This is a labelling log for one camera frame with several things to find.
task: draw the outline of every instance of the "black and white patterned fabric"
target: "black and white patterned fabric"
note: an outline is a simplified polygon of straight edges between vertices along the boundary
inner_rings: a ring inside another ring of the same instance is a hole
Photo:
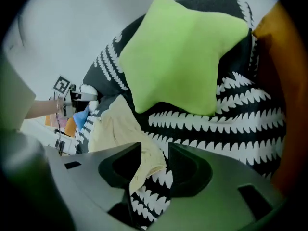
[[[228,13],[244,19],[253,29],[248,3],[239,0],[179,0],[190,9]],[[168,143],[175,142],[229,156],[270,178],[278,168],[285,136],[281,108],[253,81],[257,71],[257,41],[243,39],[225,54],[218,67],[217,110],[214,116],[189,114],[168,103],[158,103],[138,114],[134,110],[125,76],[118,57],[140,25],[143,17],[125,28],[94,61],[83,83],[94,86],[104,97],[90,113],[83,129],[76,133],[77,153],[88,151],[93,122],[122,94],[141,129],[164,153],[166,169],[148,178],[131,196],[134,222],[146,229],[170,204],[172,172],[168,165]]]

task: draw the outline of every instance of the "star-shaped pillow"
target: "star-shaped pillow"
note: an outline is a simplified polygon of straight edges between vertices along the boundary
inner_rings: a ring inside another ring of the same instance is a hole
[[[247,33],[247,23],[231,15],[154,0],[119,59],[136,112],[166,102],[213,115],[219,60]]]

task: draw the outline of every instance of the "blue cloth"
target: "blue cloth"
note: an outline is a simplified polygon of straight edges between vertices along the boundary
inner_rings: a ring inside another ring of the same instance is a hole
[[[74,121],[79,131],[81,131],[83,125],[86,123],[88,114],[89,114],[89,106],[87,106],[84,111],[77,112],[73,115]]]

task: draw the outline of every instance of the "pillow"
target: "pillow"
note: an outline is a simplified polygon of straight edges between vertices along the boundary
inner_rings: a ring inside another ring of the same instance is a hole
[[[250,28],[252,13],[247,2],[240,0],[177,0],[185,8],[204,12],[221,12],[244,19]],[[102,95],[118,95],[128,88],[123,70],[119,66],[118,57],[140,26],[144,16],[136,19],[123,29],[94,60],[83,84],[93,86],[99,97]],[[218,85],[221,85],[225,76],[233,77],[232,72],[237,72],[250,80],[254,80],[254,69],[257,66],[257,45],[248,33],[241,42],[227,52],[219,61]]]
[[[88,114],[89,106],[87,106],[84,111],[79,111],[73,115],[75,124],[79,130],[82,130],[83,125],[85,125]]]
[[[276,82],[281,83],[286,104],[284,151],[272,182],[288,194],[308,159],[308,56],[292,19],[280,2],[253,33],[264,49],[259,68],[277,71],[279,80]]]
[[[244,20],[154,0],[120,55],[135,110],[158,102],[213,115],[220,58],[248,33]]]

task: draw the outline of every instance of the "white wall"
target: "white wall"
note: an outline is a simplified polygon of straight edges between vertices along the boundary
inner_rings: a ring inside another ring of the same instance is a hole
[[[23,12],[25,47],[5,50],[37,99],[47,99],[60,74],[80,84],[103,46],[144,14],[152,1],[30,0]],[[276,2],[246,1],[255,25]]]

